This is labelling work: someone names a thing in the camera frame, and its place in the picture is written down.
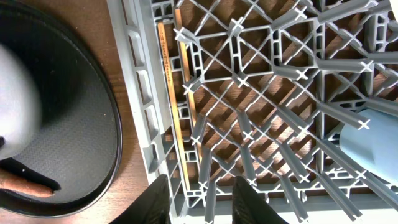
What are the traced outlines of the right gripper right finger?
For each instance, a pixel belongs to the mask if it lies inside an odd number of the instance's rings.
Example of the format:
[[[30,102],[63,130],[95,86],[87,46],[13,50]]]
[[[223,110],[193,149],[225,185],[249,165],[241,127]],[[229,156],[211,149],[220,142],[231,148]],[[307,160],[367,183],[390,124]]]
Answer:
[[[233,224],[287,224],[242,176],[234,178]]]

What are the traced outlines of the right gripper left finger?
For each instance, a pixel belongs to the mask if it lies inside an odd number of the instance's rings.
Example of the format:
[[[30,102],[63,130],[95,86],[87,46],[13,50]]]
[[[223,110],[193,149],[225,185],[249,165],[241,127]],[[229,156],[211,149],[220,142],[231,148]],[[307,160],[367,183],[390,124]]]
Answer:
[[[169,224],[169,213],[168,177],[162,174],[110,224]]]

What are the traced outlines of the light blue cup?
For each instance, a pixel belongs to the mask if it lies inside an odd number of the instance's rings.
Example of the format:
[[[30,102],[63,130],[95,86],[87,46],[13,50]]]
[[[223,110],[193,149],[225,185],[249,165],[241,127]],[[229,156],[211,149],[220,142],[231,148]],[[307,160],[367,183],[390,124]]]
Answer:
[[[397,185],[397,117],[372,109],[359,114],[369,119],[369,129],[343,126],[340,149],[364,169]]]

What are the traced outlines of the orange carrot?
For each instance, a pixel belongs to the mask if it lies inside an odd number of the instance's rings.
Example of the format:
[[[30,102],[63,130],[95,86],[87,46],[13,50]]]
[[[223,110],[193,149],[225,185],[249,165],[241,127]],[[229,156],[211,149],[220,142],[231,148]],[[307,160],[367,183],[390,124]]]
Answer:
[[[30,182],[27,179],[16,176],[3,169],[1,169],[1,189],[20,192],[40,198],[47,198],[54,195],[54,191],[51,188]]]

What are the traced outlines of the grey plate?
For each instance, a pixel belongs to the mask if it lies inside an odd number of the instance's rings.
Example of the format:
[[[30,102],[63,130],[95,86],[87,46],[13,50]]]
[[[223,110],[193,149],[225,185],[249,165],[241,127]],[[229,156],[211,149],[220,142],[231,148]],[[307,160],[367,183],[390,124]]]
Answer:
[[[40,130],[42,109],[32,75],[6,46],[1,46],[1,159],[20,154]]]

